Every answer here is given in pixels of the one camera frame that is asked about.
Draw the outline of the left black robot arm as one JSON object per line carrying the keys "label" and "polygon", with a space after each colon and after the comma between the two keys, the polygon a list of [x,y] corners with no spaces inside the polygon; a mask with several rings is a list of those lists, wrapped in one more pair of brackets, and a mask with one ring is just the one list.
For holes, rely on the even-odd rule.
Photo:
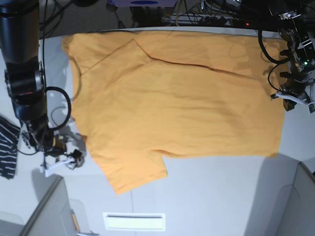
{"label": "left black robot arm", "polygon": [[315,80],[311,77],[315,70],[315,48],[302,19],[303,7],[309,3],[310,0],[269,0],[267,3],[271,15],[278,17],[279,35],[287,43],[287,49],[280,52],[281,56],[285,56],[284,59],[276,60],[268,54],[262,41],[263,30],[258,30],[260,48],[266,58],[275,64],[273,68],[290,63],[290,70],[280,73],[280,77],[285,78],[285,83],[278,88],[272,84],[271,75],[268,75],[268,83],[276,91],[270,98],[283,99],[287,112],[297,104],[307,106],[310,114],[315,112],[312,95]]}

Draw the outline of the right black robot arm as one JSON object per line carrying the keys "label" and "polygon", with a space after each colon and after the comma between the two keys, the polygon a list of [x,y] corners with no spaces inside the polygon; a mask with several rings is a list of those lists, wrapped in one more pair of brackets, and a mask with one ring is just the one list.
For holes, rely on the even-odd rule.
{"label": "right black robot arm", "polygon": [[[39,1],[0,2],[0,48],[14,114],[26,127],[36,150],[73,170],[84,164],[82,152],[76,149],[69,153],[65,142],[55,135],[70,119],[71,101],[62,88],[47,86],[44,62],[38,59],[39,33]],[[65,121],[54,128],[49,127],[47,115],[48,91],[60,92],[67,101]]]}

